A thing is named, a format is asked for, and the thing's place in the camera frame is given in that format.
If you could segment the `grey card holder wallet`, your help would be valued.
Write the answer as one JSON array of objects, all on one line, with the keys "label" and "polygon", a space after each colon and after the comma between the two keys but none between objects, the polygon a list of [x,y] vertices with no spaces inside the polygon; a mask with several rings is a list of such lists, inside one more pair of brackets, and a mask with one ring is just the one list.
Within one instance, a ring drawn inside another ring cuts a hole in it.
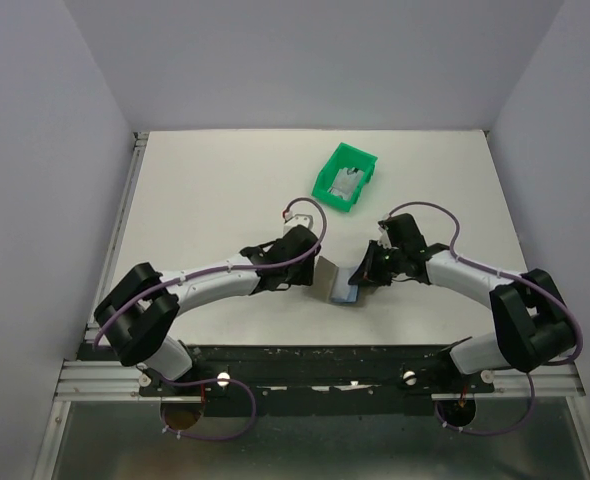
[{"label": "grey card holder wallet", "polygon": [[351,305],[356,304],[359,287],[350,285],[349,280],[357,271],[356,266],[339,267],[324,257],[317,260],[314,270],[311,296],[324,303]]}]

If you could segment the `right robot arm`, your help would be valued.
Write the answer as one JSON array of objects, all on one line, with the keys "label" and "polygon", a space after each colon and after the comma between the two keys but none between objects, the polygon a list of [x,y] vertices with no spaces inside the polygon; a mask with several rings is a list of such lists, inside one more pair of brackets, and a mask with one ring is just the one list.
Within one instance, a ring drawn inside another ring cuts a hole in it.
[{"label": "right robot arm", "polygon": [[408,213],[382,220],[379,227],[382,238],[369,242],[349,285],[390,286],[402,276],[446,288],[491,311],[493,332],[448,347],[448,359],[436,365],[435,379],[442,389],[458,391],[483,370],[529,373],[577,346],[575,329],[546,272],[498,274],[486,265],[467,265],[448,246],[427,244]]}]

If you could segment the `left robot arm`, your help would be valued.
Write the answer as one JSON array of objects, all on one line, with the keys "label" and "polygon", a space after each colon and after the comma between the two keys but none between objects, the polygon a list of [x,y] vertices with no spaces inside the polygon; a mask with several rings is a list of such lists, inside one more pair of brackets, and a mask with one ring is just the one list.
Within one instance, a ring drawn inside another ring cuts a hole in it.
[{"label": "left robot arm", "polygon": [[197,380],[187,347],[169,334],[181,315],[219,300],[310,286],[320,240],[298,225],[273,241],[241,249],[202,270],[161,272],[135,265],[93,312],[100,336],[124,366],[144,365],[176,395]]}]

